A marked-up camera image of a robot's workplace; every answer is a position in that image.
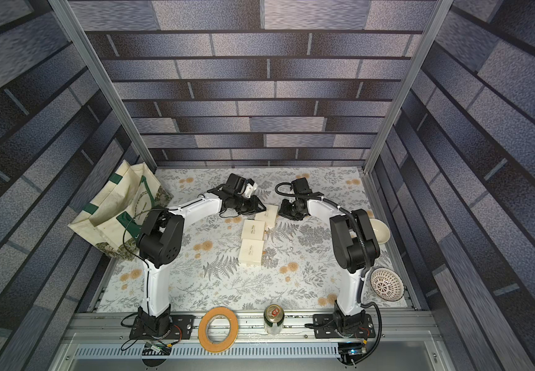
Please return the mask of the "cream drawer jewelry box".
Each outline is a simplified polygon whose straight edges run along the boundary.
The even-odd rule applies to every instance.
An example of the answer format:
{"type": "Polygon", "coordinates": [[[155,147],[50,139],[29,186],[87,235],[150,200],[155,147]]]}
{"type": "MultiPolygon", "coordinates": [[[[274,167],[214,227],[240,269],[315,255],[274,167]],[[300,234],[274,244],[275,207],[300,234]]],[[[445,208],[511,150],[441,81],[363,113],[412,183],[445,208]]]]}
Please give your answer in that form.
{"type": "Polygon", "coordinates": [[[243,239],[238,257],[239,264],[260,266],[263,256],[264,241],[243,239]]]}

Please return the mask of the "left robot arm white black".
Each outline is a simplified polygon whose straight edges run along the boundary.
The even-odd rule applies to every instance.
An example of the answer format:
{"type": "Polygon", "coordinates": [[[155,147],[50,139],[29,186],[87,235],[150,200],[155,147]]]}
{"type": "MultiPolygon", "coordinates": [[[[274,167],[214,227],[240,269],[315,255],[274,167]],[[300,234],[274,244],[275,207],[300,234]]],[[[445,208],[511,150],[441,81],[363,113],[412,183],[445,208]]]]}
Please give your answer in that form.
{"type": "Polygon", "coordinates": [[[176,207],[154,206],[145,213],[136,246],[145,266],[145,297],[138,318],[150,329],[167,332],[170,325],[168,265],[181,252],[184,231],[192,224],[227,210],[249,216],[266,206],[256,196],[258,184],[230,174],[227,182],[207,190],[193,201],[176,207]]]}

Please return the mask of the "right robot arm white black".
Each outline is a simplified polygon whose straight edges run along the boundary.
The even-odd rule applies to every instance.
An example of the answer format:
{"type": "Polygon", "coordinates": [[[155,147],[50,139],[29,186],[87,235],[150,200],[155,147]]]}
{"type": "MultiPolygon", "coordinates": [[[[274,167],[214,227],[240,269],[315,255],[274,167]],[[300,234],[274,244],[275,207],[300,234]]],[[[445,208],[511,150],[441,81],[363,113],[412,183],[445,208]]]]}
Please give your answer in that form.
{"type": "Polygon", "coordinates": [[[390,228],[369,217],[366,210],[349,211],[322,193],[314,193],[306,178],[281,182],[275,192],[285,198],[280,216],[295,221],[312,216],[329,224],[334,257],[346,271],[334,304],[332,324],[339,332],[362,326],[365,309],[370,307],[362,303],[364,279],[380,257],[380,246],[391,238],[390,228]]]}

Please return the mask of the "cream ceramic bowl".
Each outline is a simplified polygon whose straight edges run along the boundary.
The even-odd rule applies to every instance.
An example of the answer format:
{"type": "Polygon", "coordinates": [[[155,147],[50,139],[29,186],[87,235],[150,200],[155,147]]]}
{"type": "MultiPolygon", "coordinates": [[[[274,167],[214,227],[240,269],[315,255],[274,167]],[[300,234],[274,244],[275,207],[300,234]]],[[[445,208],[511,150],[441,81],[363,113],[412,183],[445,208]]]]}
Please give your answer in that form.
{"type": "Polygon", "coordinates": [[[370,225],[377,238],[378,244],[386,244],[389,239],[391,239],[391,230],[383,221],[376,218],[370,218],[370,225]]]}

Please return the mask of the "green drink can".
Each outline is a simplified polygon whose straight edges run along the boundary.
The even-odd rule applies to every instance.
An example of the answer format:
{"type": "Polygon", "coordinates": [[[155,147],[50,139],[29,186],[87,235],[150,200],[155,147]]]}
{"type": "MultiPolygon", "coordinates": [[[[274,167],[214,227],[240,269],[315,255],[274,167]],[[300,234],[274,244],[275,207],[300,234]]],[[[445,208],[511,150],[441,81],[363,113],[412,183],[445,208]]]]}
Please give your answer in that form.
{"type": "Polygon", "coordinates": [[[283,330],[284,309],[277,304],[270,304],[264,310],[264,329],[269,335],[278,335],[283,330]]]}

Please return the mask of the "cream green tote bag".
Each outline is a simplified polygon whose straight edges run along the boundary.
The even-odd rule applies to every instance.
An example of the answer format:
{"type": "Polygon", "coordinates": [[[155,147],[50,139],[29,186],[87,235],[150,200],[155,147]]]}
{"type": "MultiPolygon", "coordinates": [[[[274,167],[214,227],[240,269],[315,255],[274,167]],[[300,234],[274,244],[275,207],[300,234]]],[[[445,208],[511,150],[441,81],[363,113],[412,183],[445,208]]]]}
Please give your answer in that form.
{"type": "Polygon", "coordinates": [[[133,260],[141,226],[153,207],[173,199],[145,163],[123,161],[69,228],[110,258],[133,260]]]}

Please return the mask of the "orange tape roll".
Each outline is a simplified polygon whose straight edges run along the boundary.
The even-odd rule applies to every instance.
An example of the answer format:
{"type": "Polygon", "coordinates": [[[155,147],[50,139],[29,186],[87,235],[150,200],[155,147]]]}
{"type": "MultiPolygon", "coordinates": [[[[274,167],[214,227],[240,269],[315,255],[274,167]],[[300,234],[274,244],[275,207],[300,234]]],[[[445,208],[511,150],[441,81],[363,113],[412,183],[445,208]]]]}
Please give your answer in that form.
{"type": "Polygon", "coordinates": [[[207,352],[222,353],[235,344],[238,332],[236,314],[226,307],[216,307],[207,312],[199,323],[199,344],[207,352]]]}

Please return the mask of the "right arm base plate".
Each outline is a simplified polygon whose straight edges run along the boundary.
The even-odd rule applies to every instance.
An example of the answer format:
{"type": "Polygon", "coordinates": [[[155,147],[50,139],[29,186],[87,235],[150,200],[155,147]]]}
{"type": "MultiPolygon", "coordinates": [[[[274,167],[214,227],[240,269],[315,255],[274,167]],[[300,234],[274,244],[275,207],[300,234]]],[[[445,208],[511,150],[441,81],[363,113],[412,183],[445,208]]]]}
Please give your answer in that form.
{"type": "Polygon", "coordinates": [[[376,329],[371,315],[357,315],[335,319],[333,315],[315,314],[312,317],[317,339],[375,339],[376,329]]]}

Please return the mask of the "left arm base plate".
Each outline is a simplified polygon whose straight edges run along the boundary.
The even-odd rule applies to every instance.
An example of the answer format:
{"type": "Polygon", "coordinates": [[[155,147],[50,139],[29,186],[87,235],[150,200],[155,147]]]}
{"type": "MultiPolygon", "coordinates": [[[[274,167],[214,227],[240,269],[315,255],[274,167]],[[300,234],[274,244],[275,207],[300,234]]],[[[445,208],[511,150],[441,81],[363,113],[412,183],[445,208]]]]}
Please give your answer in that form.
{"type": "Polygon", "coordinates": [[[190,339],[194,315],[163,315],[159,318],[147,313],[136,313],[130,326],[130,340],[184,340],[190,339]]]}

